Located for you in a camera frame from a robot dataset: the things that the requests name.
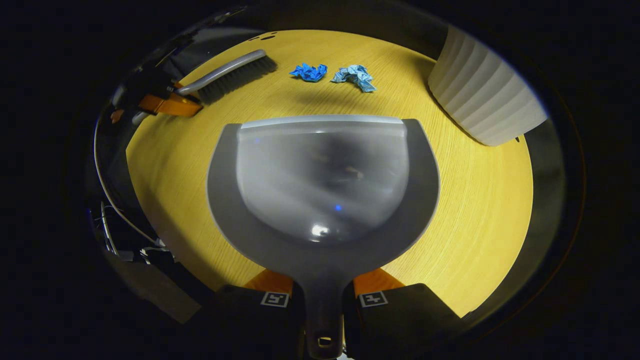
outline light blue crumpled paper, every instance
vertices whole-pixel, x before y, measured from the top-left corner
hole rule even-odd
[[[373,77],[369,75],[367,68],[362,65],[341,67],[332,79],[334,83],[342,83],[347,80],[358,85],[363,92],[372,92],[373,90],[377,90],[375,86],[371,85]]]
[[[296,66],[296,70],[290,72],[293,76],[299,76],[304,81],[311,81],[317,83],[318,80],[326,74],[326,65],[320,64],[316,69],[313,66],[309,66],[306,63],[302,63],[302,66]]]

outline crumpled paper towel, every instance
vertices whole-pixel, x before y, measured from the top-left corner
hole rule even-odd
[[[316,69],[313,66],[309,66],[306,63],[302,63],[302,66],[296,66],[296,70],[290,72],[293,76],[299,76],[304,81],[311,81],[317,83],[318,80],[326,74],[326,65],[320,64]]]
[[[369,75],[367,68],[362,65],[341,67],[332,79],[334,83],[342,83],[347,80],[358,85],[363,92],[372,92],[373,90],[376,90],[376,87],[371,85],[373,77]]]

